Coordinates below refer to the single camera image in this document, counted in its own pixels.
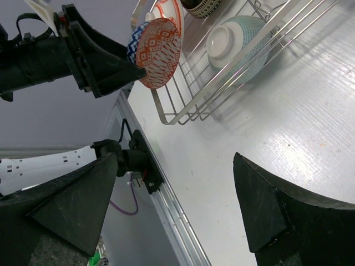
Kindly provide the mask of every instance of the teal patterned bowl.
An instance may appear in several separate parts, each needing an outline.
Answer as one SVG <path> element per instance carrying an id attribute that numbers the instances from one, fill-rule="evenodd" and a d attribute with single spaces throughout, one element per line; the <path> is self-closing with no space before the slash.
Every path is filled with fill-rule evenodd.
<path id="1" fill-rule="evenodd" d="M 207 38 L 207 54 L 211 69 L 218 73 L 237 53 L 239 53 L 265 25 L 262 19 L 252 16 L 236 16 L 215 27 Z M 257 46 L 250 51 L 224 78 L 230 79 L 244 64 L 257 54 L 271 39 L 269 33 Z M 268 58 L 268 52 L 259 57 L 257 62 L 235 84 L 243 84 L 251 80 L 263 68 Z"/>

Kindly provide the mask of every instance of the red component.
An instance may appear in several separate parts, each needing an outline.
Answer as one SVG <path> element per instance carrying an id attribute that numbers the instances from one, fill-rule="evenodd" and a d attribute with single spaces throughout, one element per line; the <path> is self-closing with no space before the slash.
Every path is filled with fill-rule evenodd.
<path id="1" fill-rule="evenodd" d="M 142 177 L 142 182 L 141 183 L 143 183 L 144 182 L 144 179 L 146 178 L 146 175 L 148 174 L 148 171 L 147 170 L 145 170 L 144 171 L 144 174 L 143 174 L 143 177 Z"/>
<path id="2" fill-rule="evenodd" d="M 69 23 L 67 21 L 67 18 L 64 15 L 59 16 L 59 21 L 61 22 L 61 24 L 65 26 L 65 28 L 69 28 Z"/>

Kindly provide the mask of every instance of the plate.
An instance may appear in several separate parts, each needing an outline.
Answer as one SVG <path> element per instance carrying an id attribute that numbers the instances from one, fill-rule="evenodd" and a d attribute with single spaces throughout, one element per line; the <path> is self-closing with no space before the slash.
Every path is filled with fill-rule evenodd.
<path id="1" fill-rule="evenodd" d="M 137 47 L 138 47 L 138 42 L 139 39 L 145 29 L 146 26 L 148 26 L 148 22 L 144 22 L 142 25 L 139 25 L 137 29 L 132 33 L 131 38 L 128 41 L 127 45 L 127 59 L 131 63 L 135 64 L 135 56 L 137 52 Z"/>
<path id="2" fill-rule="evenodd" d="M 174 75 L 181 52 L 180 34 L 167 18 L 151 21 L 138 43 L 136 64 L 146 70 L 140 81 L 149 89 L 164 86 Z"/>

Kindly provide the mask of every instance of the orange patterned plate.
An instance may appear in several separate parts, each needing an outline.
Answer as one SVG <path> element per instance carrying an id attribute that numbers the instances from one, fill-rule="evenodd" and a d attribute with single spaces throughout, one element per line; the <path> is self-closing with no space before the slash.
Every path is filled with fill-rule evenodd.
<path id="1" fill-rule="evenodd" d="M 167 18 L 157 18 L 144 29 L 138 43 L 136 64 L 147 76 L 140 81 L 149 89 L 164 86 L 173 77 L 181 51 L 179 31 Z"/>

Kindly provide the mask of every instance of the gray wall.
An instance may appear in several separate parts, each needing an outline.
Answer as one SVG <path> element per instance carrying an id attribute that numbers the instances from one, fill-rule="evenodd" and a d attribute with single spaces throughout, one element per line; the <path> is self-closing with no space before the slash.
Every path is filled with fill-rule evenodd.
<path id="1" fill-rule="evenodd" d="M 52 0 L 50 4 L 60 11 L 62 4 L 74 3 L 93 28 L 126 45 L 137 1 Z M 0 0 L 0 23 L 9 39 L 17 34 L 17 16 L 25 12 L 31 9 L 22 0 Z M 21 21 L 20 26 L 32 35 L 46 29 L 37 21 Z M 100 140 L 116 99 L 117 93 L 95 99 L 80 91 L 72 76 L 17 91 L 12 103 L 0 99 L 0 149 L 87 145 Z"/>

